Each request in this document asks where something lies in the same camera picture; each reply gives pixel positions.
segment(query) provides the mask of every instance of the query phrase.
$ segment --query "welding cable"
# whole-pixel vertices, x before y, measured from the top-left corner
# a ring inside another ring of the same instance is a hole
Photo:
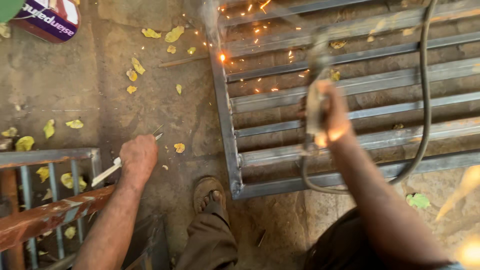
[[[420,75],[423,95],[423,135],[420,141],[420,146],[417,150],[417,154],[413,161],[402,170],[402,172],[390,180],[389,184],[397,184],[400,181],[407,178],[418,166],[427,149],[428,140],[430,137],[430,127],[432,125],[432,106],[430,104],[430,84],[428,79],[428,66],[427,66],[427,43],[428,43],[428,30],[430,28],[430,19],[432,18],[433,10],[438,0],[432,0],[427,8],[425,17],[423,18],[423,27],[420,37]],[[321,187],[319,185],[310,182],[307,176],[307,158],[302,157],[301,175],[303,182],[312,190],[331,193],[331,194],[349,194],[347,189],[332,189],[327,187]]]

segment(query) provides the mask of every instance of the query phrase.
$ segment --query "brown trousers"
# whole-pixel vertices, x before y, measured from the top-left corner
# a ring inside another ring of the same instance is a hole
[[[189,239],[177,270],[227,270],[237,263],[237,243],[218,203],[208,204],[187,232]],[[318,269],[385,269],[356,209],[337,220],[309,250],[305,270]]]

